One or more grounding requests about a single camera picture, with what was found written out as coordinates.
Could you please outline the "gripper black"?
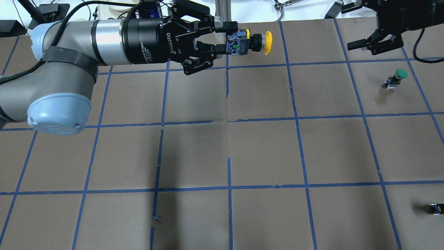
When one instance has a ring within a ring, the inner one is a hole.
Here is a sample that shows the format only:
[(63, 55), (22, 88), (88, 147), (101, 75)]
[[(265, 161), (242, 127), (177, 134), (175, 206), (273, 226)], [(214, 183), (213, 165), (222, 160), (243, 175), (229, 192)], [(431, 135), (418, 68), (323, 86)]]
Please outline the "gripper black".
[(210, 8), (190, 1), (175, 0), (166, 18), (143, 18), (143, 3), (130, 10), (122, 24), (123, 48), (131, 64), (180, 63), (191, 75), (213, 66), (214, 59), (227, 55), (226, 44), (195, 41), (211, 33), (236, 33), (238, 22), (213, 17)]
[(376, 12), (373, 34), (347, 43), (347, 50), (370, 50), (373, 55), (404, 46), (402, 33), (443, 24), (442, 0), (362, 0), (342, 5), (341, 14), (367, 7)]

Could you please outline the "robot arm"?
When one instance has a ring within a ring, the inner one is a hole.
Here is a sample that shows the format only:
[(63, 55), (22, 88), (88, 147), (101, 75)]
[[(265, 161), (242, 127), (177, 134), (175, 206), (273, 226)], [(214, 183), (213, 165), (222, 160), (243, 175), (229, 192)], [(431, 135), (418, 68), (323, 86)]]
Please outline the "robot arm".
[(222, 44), (197, 41), (211, 33), (232, 34), (236, 21), (212, 16), (190, 0), (173, 1), (167, 17), (151, 17), (150, 0), (137, 4), (91, 1), (129, 7), (125, 19), (70, 21), (88, 5), (76, 6), (63, 21), (40, 24), (31, 35), (38, 62), (28, 70), (1, 76), (1, 128), (27, 122), (40, 132), (75, 135), (84, 130), (91, 110), (99, 66), (180, 63), (185, 75), (213, 66), (228, 55)]

